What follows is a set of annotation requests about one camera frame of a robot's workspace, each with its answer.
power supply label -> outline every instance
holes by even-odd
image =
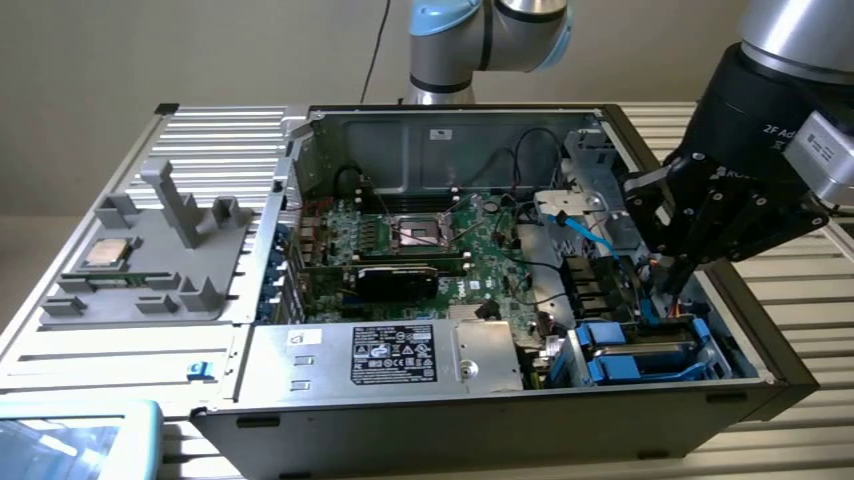
[[[435,382],[432,325],[353,327],[349,379],[356,385]]]

beige wall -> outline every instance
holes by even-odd
[[[0,0],[0,213],[80,214],[160,102],[351,103],[383,0]],[[369,102],[404,95],[392,0]],[[551,71],[475,77],[480,101],[694,100],[746,0],[575,0]]]

screen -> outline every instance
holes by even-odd
[[[120,417],[0,420],[3,478],[96,480]]]

white sticker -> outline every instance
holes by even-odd
[[[323,330],[291,330],[288,332],[288,345],[319,345],[323,340]]]
[[[431,129],[430,130],[430,139],[431,140],[451,140],[454,138],[454,130],[450,129]]]

green circuit board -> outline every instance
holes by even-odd
[[[400,246],[404,237],[398,235],[395,240],[394,221],[388,215],[363,214],[352,202],[335,202],[312,220],[319,231],[312,231],[311,236],[309,232],[304,232],[303,236],[303,241],[311,238],[315,243],[311,252],[304,253],[304,259],[308,260],[303,269],[307,322],[436,320],[451,316],[459,318],[460,313],[454,310],[455,307],[459,309],[460,306],[470,306],[472,311],[484,302],[494,300],[502,320],[510,322],[518,343],[538,343],[540,339],[528,334],[528,326],[536,319],[536,307],[524,305],[534,301],[532,293],[524,288],[528,270],[523,264],[502,255],[502,250],[492,241],[494,231],[507,239],[511,238],[514,207],[503,206],[498,212],[486,213],[484,202],[499,204],[499,198],[490,197],[488,194],[474,196],[447,213],[444,223],[448,231],[443,238],[448,244],[442,247]],[[432,218],[431,215],[436,214],[412,214],[407,218],[414,221],[427,220]],[[459,259],[462,252],[467,252],[464,260]],[[394,263],[395,265],[448,266],[456,262],[455,267],[464,266],[464,270],[456,268],[459,275],[440,276],[435,298],[414,303],[361,303],[347,283],[348,275],[353,275],[359,268],[353,262],[353,254],[363,260],[371,260],[388,259],[399,253],[406,253],[407,259],[423,255],[423,260],[406,260]],[[514,258],[522,256],[519,250],[506,249],[504,253]],[[456,259],[436,258],[443,255],[454,256],[452,254],[459,254]],[[353,310],[357,312],[355,316],[347,313]]]

